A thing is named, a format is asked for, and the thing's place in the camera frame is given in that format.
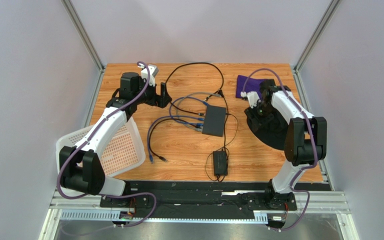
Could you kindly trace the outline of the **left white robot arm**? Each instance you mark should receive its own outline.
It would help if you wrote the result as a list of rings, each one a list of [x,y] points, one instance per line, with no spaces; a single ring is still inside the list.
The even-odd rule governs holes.
[[[64,189],[78,192],[78,198],[86,195],[121,196],[124,193],[126,182],[106,175],[101,158],[115,133],[131,119],[138,105],[165,108],[172,100],[164,83],[157,94],[157,74],[155,65],[144,67],[140,73],[123,73],[120,87],[106,104],[98,122],[73,146],[63,146],[58,151],[56,188],[62,197],[75,199],[75,196],[66,195]]]

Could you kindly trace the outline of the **black network switch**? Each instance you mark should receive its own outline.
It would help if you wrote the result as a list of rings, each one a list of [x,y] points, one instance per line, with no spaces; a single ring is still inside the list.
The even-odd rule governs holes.
[[[224,135],[226,113],[227,109],[225,107],[207,106],[202,126],[202,134],[222,137]]]

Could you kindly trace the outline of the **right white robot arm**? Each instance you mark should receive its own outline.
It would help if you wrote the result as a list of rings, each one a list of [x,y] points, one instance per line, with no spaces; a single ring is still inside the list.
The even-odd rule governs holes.
[[[268,209],[284,207],[293,200],[295,184],[314,168],[327,152],[327,120],[308,112],[289,87],[273,79],[259,85],[259,92],[244,89],[240,96],[249,107],[244,111],[248,127],[264,144],[282,150],[285,162],[264,192]]]

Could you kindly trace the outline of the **black cable teal plug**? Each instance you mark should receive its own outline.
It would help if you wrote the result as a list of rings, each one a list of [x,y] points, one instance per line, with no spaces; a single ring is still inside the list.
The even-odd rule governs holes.
[[[166,83],[172,97],[170,116],[203,117],[206,107],[229,109],[224,96],[226,71],[222,63],[164,63],[161,82]]]

